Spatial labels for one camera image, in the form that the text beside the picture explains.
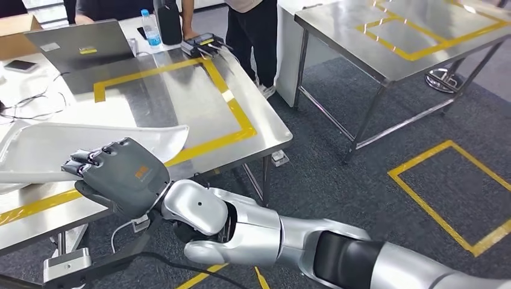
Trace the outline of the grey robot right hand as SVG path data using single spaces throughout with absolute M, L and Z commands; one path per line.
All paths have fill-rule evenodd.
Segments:
M 74 186 L 84 197 L 130 220 L 146 214 L 171 182 L 165 165 L 130 137 L 79 149 L 61 170 L 80 177 Z

